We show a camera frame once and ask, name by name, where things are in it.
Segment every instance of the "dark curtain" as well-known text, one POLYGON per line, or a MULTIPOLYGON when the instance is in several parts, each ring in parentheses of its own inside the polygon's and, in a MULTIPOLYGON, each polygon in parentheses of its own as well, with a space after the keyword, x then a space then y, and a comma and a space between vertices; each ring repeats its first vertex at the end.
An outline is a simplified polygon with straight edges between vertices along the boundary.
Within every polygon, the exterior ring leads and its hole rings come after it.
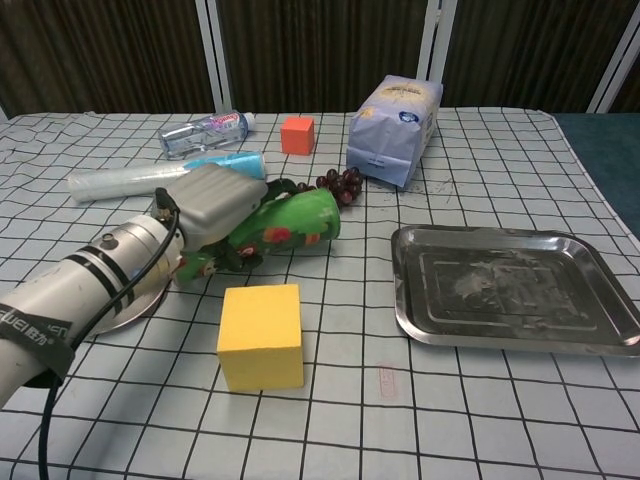
POLYGON ((0 99, 8 116, 212 111, 195 4, 0 1, 0 99))
POLYGON ((610 112, 640 113, 640 55, 631 67, 610 112))
POLYGON ((427 0, 219 0, 234 105, 357 109, 386 74, 415 77, 427 0))
POLYGON ((445 106, 585 112, 637 0, 459 0, 445 106))

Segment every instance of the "teal cloth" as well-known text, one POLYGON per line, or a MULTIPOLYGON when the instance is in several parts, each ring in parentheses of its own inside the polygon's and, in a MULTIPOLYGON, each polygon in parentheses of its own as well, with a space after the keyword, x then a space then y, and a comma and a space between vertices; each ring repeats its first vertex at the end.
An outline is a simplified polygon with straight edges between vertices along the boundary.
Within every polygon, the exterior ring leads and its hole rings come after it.
POLYGON ((598 189, 640 237, 640 114, 556 114, 598 189))

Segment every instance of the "robotic arm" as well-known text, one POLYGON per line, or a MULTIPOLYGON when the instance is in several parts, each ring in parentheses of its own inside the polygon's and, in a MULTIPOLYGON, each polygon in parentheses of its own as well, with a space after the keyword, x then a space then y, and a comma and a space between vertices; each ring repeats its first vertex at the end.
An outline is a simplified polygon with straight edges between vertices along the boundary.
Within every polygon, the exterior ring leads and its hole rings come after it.
POLYGON ((158 189, 150 216, 132 218, 0 299, 0 408, 44 372, 63 378, 73 359, 68 346, 84 339, 91 319, 158 253, 148 273, 101 321, 134 303, 149 284, 168 280, 181 251, 197 251, 225 238, 266 193, 262 181, 206 165, 158 189), (178 214, 178 228, 168 238, 178 214))

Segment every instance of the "black cable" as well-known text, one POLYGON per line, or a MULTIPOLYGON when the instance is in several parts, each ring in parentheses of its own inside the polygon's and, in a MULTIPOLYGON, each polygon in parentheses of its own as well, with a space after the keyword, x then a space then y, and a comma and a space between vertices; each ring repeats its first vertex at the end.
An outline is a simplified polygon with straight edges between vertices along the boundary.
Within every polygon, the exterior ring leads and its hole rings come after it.
MULTIPOLYGON (((171 224, 169 226, 169 231, 167 236, 162 241, 158 250, 153 254, 153 256, 149 259, 149 261, 145 264, 145 266, 140 270, 130 281, 127 283, 122 289, 113 297, 109 302, 107 302, 99 311, 96 313, 91 320, 84 326, 82 330, 76 335, 76 337, 71 342, 71 348, 75 351, 78 346, 84 341, 84 339, 91 333, 91 330, 102 320, 104 317, 117 302, 122 300, 150 271, 153 267, 155 267, 156 263, 162 258, 162 255, 167 251, 169 244, 173 240, 174 235, 178 231, 179 219, 180 219, 180 210, 170 199, 170 211, 172 214, 171 224)), ((42 411, 42 421, 40 423, 40 437, 38 438, 38 472, 40 474, 40 480, 49 480, 49 471, 48 471, 48 462, 47 462, 47 446, 49 443, 49 429, 51 427, 51 416, 53 414, 53 407, 55 405, 56 396, 58 395, 58 390, 62 385, 62 379, 57 378, 54 380, 54 384, 49 389, 49 395, 47 395, 47 400, 44 405, 44 410, 42 411)))

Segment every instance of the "grape cluster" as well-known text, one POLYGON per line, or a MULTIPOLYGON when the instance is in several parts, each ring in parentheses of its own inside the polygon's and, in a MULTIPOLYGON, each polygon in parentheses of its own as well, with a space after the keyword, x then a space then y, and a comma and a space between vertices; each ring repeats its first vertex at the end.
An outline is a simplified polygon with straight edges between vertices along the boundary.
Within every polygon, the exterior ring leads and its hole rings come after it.
MULTIPOLYGON (((342 207, 350 205, 362 193, 362 182, 362 175, 360 175, 358 167, 345 170, 342 175, 335 168, 332 168, 325 175, 316 178, 316 187, 329 190, 338 205, 342 207)), ((298 184, 300 192, 315 190, 316 187, 306 183, 298 184)))

